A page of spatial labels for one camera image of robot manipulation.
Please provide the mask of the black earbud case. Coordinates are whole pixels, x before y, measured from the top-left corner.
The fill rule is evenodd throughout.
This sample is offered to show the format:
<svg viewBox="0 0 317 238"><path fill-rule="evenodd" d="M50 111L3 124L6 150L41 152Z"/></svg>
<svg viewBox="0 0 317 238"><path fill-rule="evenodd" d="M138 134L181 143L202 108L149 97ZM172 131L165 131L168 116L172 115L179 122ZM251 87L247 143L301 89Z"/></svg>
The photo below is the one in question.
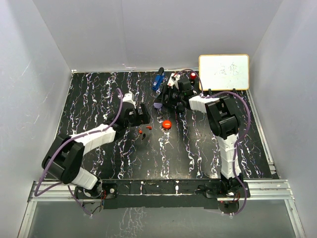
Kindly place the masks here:
<svg viewBox="0 0 317 238"><path fill-rule="evenodd" d="M185 112L185 107L182 104L176 106L176 111L180 114Z"/></svg>

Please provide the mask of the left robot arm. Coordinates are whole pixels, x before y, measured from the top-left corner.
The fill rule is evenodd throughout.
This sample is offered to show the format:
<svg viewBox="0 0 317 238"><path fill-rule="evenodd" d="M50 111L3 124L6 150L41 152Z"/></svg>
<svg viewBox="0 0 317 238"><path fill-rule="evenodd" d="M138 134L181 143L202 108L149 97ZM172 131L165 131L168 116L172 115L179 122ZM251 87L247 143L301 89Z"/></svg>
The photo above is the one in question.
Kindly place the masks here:
<svg viewBox="0 0 317 238"><path fill-rule="evenodd" d="M89 131L75 134L56 136L53 144L42 161L45 174L50 174L63 184L75 184L85 189L92 198L102 193L101 180L91 172L82 168L84 155L90 151L114 142L123 137L127 128L150 123L150 114L144 103L140 104L141 113L132 103L123 102L121 111L109 124Z"/></svg>

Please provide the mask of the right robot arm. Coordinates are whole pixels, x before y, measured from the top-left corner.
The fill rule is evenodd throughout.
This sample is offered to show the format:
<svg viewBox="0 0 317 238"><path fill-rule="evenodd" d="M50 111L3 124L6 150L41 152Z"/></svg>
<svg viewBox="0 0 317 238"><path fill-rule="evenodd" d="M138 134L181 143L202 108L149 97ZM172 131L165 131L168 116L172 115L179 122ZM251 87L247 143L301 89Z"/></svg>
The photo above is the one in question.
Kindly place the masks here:
<svg viewBox="0 0 317 238"><path fill-rule="evenodd" d="M231 197L242 187L243 176L238 164L236 145L239 139L240 120L235 112L233 100L224 91L204 96L195 90L194 83L173 73L163 86L155 105L175 108L179 114L185 110L205 113L210 129L218 141L221 158L220 194Z"/></svg>

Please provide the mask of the purple earbud case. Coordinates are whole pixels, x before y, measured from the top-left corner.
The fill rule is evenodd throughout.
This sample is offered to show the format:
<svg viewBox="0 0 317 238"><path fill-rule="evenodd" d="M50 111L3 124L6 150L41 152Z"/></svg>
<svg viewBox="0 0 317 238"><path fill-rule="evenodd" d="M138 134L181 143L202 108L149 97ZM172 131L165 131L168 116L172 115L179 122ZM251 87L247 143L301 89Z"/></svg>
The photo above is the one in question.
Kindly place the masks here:
<svg viewBox="0 0 317 238"><path fill-rule="evenodd" d="M163 107L162 103L157 103L157 102L154 103L154 108L155 109L161 109L162 107Z"/></svg>

